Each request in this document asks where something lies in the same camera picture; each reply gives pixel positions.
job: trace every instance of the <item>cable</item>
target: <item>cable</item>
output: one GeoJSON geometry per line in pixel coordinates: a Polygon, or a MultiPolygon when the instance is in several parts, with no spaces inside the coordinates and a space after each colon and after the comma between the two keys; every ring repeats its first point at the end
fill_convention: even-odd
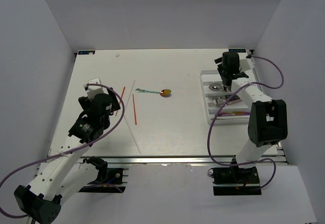
{"type": "Polygon", "coordinates": [[[107,176],[108,176],[108,172],[106,171],[106,177],[104,178],[104,180],[103,180],[102,182],[97,182],[97,181],[94,181],[94,182],[95,182],[95,183],[103,183],[103,182],[105,182],[107,176]]]}
{"type": "MultiPolygon", "coordinates": [[[[87,143],[87,144],[83,144],[82,146],[80,147],[77,147],[77,148],[74,148],[74,149],[70,149],[70,150],[67,150],[64,152],[64,154],[70,154],[74,151],[77,151],[79,149],[83,149],[85,147],[88,147],[88,146],[91,146],[93,145],[94,143],[98,142],[100,139],[106,137],[107,135],[109,135],[114,129],[116,129],[116,127],[120,124],[120,122],[122,121],[123,119],[123,116],[124,116],[124,112],[125,112],[125,106],[124,106],[124,102],[122,100],[122,98],[112,89],[112,88],[109,88],[105,85],[102,85],[102,84],[97,84],[97,83],[88,83],[87,86],[99,86],[99,87],[103,87],[109,91],[111,91],[112,93],[114,93],[118,99],[121,101],[121,104],[122,104],[122,114],[119,118],[119,120],[117,121],[117,123],[110,129],[108,130],[105,134],[101,135],[99,138],[91,141],[90,143],[87,143]]],[[[52,155],[52,156],[49,156],[49,157],[46,157],[44,159],[39,159],[38,161],[34,161],[34,162],[31,162],[29,164],[26,164],[24,166],[21,166],[19,168],[17,168],[16,170],[12,171],[11,173],[9,173],[7,176],[5,176],[2,181],[0,182],[0,188],[2,187],[2,185],[4,184],[4,182],[9,178],[11,177],[12,175],[14,175],[16,172],[19,172],[20,170],[22,169],[25,169],[27,167],[30,167],[30,166],[33,166],[35,164],[38,164],[38,163],[41,163],[41,162],[45,162],[45,161],[48,161],[49,159],[55,159],[55,158],[59,158],[59,157],[62,157],[62,154],[56,154],[56,155],[52,155]]],[[[6,217],[9,217],[9,218],[14,218],[14,219],[18,219],[18,218],[24,218],[24,217],[27,217],[28,215],[11,215],[11,214],[8,214],[7,212],[5,212],[1,207],[0,207],[0,213],[6,217]]]]}
{"type": "Polygon", "coordinates": [[[243,186],[240,186],[240,187],[236,187],[236,189],[237,190],[240,190],[240,189],[242,189],[242,188],[244,188],[244,187],[246,187],[246,185],[248,184],[248,178],[247,178],[247,180],[245,181],[245,183],[244,183],[244,185],[243,186]]]}
{"type": "Polygon", "coordinates": [[[209,157],[212,159],[213,162],[217,163],[218,165],[220,166],[224,166],[224,167],[237,167],[237,166],[243,166],[243,165],[249,165],[249,164],[255,164],[255,163],[260,163],[260,162],[264,162],[264,161],[270,161],[273,163],[274,165],[274,171],[273,171],[273,174],[270,178],[270,180],[264,184],[263,186],[260,187],[263,188],[263,187],[266,187],[274,178],[274,175],[275,175],[275,171],[276,171],[276,164],[275,162],[270,159],[270,158],[264,158],[264,159],[261,159],[257,162],[244,162],[244,163],[238,163],[238,164],[225,164],[225,163],[221,163],[221,162],[218,162],[212,155],[211,153],[211,150],[210,150],[210,138],[211,138],[211,132],[212,132],[212,129],[213,129],[213,125],[217,119],[217,117],[219,116],[220,112],[222,111],[222,109],[225,107],[225,105],[233,98],[235,97],[236,94],[238,94],[239,91],[241,91],[242,89],[245,89],[247,88],[248,86],[251,86],[252,84],[258,84],[258,85],[261,85],[261,86],[264,86],[266,88],[270,88],[270,89],[278,89],[278,88],[281,88],[284,84],[284,75],[283,75],[283,72],[281,71],[281,69],[278,67],[278,65],[276,65],[273,61],[269,60],[269,59],[266,59],[266,58],[263,58],[263,57],[260,57],[260,56],[255,56],[255,55],[249,55],[247,56],[247,58],[251,58],[251,57],[254,57],[254,58],[258,58],[258,59],[262,59],[262,60],[266,60],[268,61],[269,63],[271,63],[280,73],[281,75],[281,84],[279,86],[276,86],[276,87],[272,87],[272,86],[269,86],[267,84],[264,84],[264,83],[260,83],[260,82],[251,82],[249,84],[245,84],[243,85],[242,87],[240,87],[239,89],[237,89],[231,96],[229,96],[229,98],[227,98],[227,100],[222,104],[222,106],[219,108],[219,110],[217,111],[217,113],[215,114],[212,122],[211,122],[211,125],[210,125],[210,128],[209,128],[209,132],[208,132],[208,140],[207,140],[207,148],[208,148],[208,154],[209,154],[209,157]]]}
{"type": "Polygon", "coordinates": [[[115,180],[116,177],[113,177],[111,180],[109,180],[107,183],[111,183],[112,181],[115,180]]]}
{"type": "Polygon", "coordinates": [[[212,170],[213,168],[210,168],[209,170],[208,170],[208,172],[207,172],[207,175],[209,176],[209,177],[213,177],[213,173],[210,173],[210,171],[212,170]]]}

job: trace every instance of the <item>red stick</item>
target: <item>red stick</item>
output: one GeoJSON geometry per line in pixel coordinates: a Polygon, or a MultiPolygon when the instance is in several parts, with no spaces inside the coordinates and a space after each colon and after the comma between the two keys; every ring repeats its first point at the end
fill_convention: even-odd
{"type": "Polygon", "coordinates": [[[136,114],[136,104],[134,102],[134,94],[132,94],[132,97],[133,97],[134,122],[137,125],[137,114],[136,114]]]}
{"type": "Polygon", "coordinates": [[[121,95],[121,99],[123,98],[123,95],[124,95],[124,91],[125,91],[125,87],[123,88],[123,92],[122,92],[122,95],[121,95]]]}

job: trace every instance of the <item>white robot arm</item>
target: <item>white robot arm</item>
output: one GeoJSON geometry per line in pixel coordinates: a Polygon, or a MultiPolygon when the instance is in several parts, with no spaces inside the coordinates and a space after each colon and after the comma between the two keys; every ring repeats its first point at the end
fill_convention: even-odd
{"type": "Polygon", "coordinates": [[[252,195],[261,194],[255,164],[266,150],[287,137],[286,104],[265,95],[249,80],[244,73],[251,69],[249,60],[239,60],[235,52],[225,52],[215,60],[222,78],[223,87],[235,92],[250,109],[248,123],[249,139],[243,149],[234,157],[230,168],[213,168],[215,195],[252,195]],[[237,191],[238,186],[246,190],[237,191]]]}
{"type": "MultiPolygon", "coordinates": [[[[88,83],[101,82],[96,78],[88,83]]],[[[83,112],[61,146],[62,157],[51,161],[26,187],[20,185],[14,192],[19,208],[41,224],[52,223],[64,202],[83,186],[95,180],[105,182],[107,178],[107,163],[97,157],[84,160],[77,171],[67,176],[90,146],[69,154],[63,152],[98,139],[110,125],[109,116],[120,109],[113,93],[104,93],[97,86],[85,89],[87,97],[79,98],[83,112]]]]}

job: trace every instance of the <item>white backdrop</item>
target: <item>white backdrop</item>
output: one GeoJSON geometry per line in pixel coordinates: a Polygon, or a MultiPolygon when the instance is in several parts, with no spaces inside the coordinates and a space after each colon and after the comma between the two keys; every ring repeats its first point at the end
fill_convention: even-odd
{"type": "MultiPolygon", "coordinates": [[[[47,155],[74,56],[44,0],[0,0],[0,179],[47,155]]],[[[0,205],[21,215],[14,197],[36,167],[11,178],[0,205]]],[[[0,214],[0,223],[21,223],[0,214]]]]}
{"type": "Polygon", "coordinates": [[[78,49],[256,46],[281,0],[45,0],[78,49]]]}
{"type": "MultiPolygon", "coordinates": [[[[283,70],[284,86],[269,91],[287,103],[288,138],[282,145],[298,165],[318,223],[325,223],[325,0],[282,0],[256,48],[283,70]]],[[[260,80],[280,83],[278,72],[256,61],[260,80]]]]}

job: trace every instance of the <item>metal spoon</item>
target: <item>metal spoon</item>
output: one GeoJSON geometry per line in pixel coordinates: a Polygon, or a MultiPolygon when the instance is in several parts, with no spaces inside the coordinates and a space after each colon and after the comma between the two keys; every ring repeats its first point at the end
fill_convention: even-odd
{"type": "Polygon", "coordinates": [[[149,91],[149,90],[144,90],[144,89],[136,89],[137,93],[159,93],[162,97],[169,96],[171,94],[170,89],[163,89],[162,91],[149,91]]]}
{"type": "Polygon", "coordinates": [[[212,91],[218,91],[218,90],[221,90],[222,88],[223,88],[223,86],[219,83],[211,83],[209,85],[209,89],[212,91]]]}

